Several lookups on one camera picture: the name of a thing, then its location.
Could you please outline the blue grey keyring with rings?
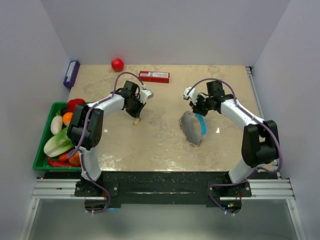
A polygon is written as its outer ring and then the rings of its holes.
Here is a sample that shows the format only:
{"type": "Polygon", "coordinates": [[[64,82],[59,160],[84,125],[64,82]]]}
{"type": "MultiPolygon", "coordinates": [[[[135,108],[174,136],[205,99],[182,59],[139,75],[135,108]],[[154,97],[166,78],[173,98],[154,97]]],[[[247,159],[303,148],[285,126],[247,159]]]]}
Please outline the blue grey keyring with rings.
{"type": "Polygon", "coordinates": [[[185,111],[179,119],[179,127],[183,132],[188,143],[193,146],[199,146],[207,133],[207,125],[202,115],[185,111]]]}

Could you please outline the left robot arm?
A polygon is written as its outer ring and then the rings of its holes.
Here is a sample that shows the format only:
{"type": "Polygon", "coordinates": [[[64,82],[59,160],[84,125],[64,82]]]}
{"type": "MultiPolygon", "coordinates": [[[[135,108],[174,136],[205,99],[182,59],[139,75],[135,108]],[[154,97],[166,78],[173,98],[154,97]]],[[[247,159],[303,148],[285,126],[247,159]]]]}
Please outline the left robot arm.
{"type": "Polygon", "coordinates": [[[78,153],[80,159],[81,178],[76,183],[79,191],[99,196],[104,190],[102,170],[96,155],[96,146],[102,138],[104,118],[125,110],[138,122],[142,109],[153,95],[144,84],[139,87],[134,82],[126,81],[122,88],[115,89],[101,100],[75,106],[67,136],[75,145],[74,153],[78,153]]]}

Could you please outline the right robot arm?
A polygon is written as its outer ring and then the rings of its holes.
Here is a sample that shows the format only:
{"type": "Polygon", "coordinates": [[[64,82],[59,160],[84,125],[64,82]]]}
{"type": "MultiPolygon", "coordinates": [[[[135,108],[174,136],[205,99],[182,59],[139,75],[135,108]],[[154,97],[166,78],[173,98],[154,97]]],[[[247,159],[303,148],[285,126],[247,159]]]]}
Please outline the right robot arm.
{"type": "Polygon", "coordinates": [[[209,111],[216,111],[231,120],[242,130],[241,160],[228,171],[228,179],[224,183],[211,185],[212,188],[222,187],[230,197],[241,190],[256,171],[269,172],[266,164],[278,161],[274,170],[278,173],[283,166],[283,153],[280,147],[278,126],[273,120],[264,120],[246,109],[236,97],[230,84],[217,78],[205,78],[207,96],[201,96],[196,86],[187,87],[183,98],[189,100],[193,113],[206,116],[209,111]]]}

